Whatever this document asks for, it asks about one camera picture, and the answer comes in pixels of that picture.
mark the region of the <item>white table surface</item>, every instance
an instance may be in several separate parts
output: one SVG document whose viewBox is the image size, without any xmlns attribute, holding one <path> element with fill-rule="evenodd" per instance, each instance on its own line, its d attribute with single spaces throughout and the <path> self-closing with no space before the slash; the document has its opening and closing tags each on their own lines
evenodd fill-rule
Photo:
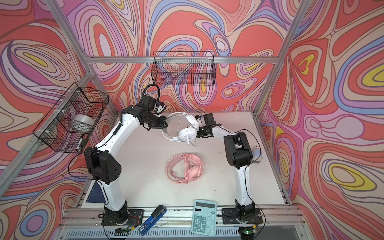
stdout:
<svg viewBox="0 0 384 240">
<path fill-rule="evenodd" d="M 250 130 L 262 144 L 251 113 L 214 113 L 214 118 L 216 123 L 221 123 L 230 131 L 243 128 Z M 168 127 L 168 133 L 175 136 L 178 125 L 179 120 L 173 120 Z M 186 126 L 187 123 L 182 122 L 180 129 Z M 257 146 L 256 140 L 247 131 L 244 132 L 253 149 Z M 263 145 L 261 149 L 262 161 L 250 166 L 253 200 L 256 204 L 284 204 Z M 175 184 L 165 174 L 168 160 L 181 153 L 196 154 L 205 164 L 203 176 L 187 185 Z M 192 206 L 195 199 L 214 201 L 217 205 L 235 204 L 234 173 L 227 162 L 223 141 L 214 137 L 197 138 L 194 147 L 185 142 L 165 139 L 159 129 L 151 129 L 148 132 L 140 126 L 123 144 L 116 160 L 122 167 L 120 186 L 128 207 L 157 207 L 160 204 L 167 207 Z M 183 162 L 174 169 L 177 175 L 184 176 Z M 90 204 L 85 201 L 82 205 L 82 207 L 103 206 L 104 204 Z"/>
</svg>

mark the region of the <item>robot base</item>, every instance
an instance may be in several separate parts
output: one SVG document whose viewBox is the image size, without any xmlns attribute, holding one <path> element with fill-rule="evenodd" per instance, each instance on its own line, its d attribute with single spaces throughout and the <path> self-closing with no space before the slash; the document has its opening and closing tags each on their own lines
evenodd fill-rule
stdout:
<svg viewBox="0 0 384 240">
<path fill-rule="evenodd" d="M 249 216 L 247 221 L 244 221 L 244 219 L 239 219 L 236 216 L 236 211 L 234 208 L 232 209 L 221 209 L 222 215 L 223 215 L 223 223 L 224 224 L 238 224 L 238 223 L 252 223 L 256 226 L 263 223 L 263 218 L 260 212 L 259 208 L 255 208 L 255 215 Z"/>
<path fill-rule="evenodd" d="M 119 211 L 112 211 L 108 208 L 104 209 L 104 216 L 101 224 L 103 226 L 120 226 L 120 225 L 141 225 L 143 219 L 143 209 L 127 209 L 127 202 Z"/>
</svg>

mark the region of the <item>black wire basket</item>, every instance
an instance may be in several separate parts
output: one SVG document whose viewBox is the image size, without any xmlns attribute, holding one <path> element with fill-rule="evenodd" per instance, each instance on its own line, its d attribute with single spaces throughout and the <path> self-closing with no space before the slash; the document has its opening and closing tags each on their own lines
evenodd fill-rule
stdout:
<svg viewBox="0 0 384 240">
<path fill-rule="evenodd" d="M 77 85 L 75 90 L 71 90 L 71 88 L 72 85 L 58 100 L 58 102 L 63 100 L 65 94 L 69 93 L 66 95 L 69 100 L 58 111 L 50 124 L 43 130 L 37 130 L 53 107 L 33 130 L 33 134 L 55 152 L 83 152 L 109 102 L 107 93 L 94 88 Z"/>
<path fill-rule="evenodd" d="M 215 53 L 212 51 L 156 51 L 153 56 L 151 75 L 154 84 L 215 85 Z"/>
</svg>

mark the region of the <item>light blue calculator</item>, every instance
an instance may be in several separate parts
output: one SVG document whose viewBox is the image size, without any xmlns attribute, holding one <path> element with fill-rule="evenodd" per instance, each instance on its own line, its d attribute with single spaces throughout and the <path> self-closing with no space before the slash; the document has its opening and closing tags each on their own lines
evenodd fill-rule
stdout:
<svg viewBox="0 0 384 240">
<path fill-rule="evenodd" d="M 216 207 L 215 202 L 195 200 L 191 227 L 193 233 L 216 235 Z"/>
</svg>

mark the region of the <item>stapler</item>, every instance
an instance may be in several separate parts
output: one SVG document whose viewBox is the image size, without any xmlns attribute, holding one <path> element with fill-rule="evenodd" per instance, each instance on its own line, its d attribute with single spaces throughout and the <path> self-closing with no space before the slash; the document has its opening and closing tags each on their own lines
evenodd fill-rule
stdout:
<svg viewBox="0 0 384 240">
<path fill-rule="evenodd" d="M 139 232 L 141 235 L 147 233 L 147 231 L 157 223 L 157 221 L 167 212 L 167 208 L 163 205 L 159 205 L 153 213 L 149 216 L 149 218 L 144 222 L 144 224 L 140 227 Z"/>
</svg>

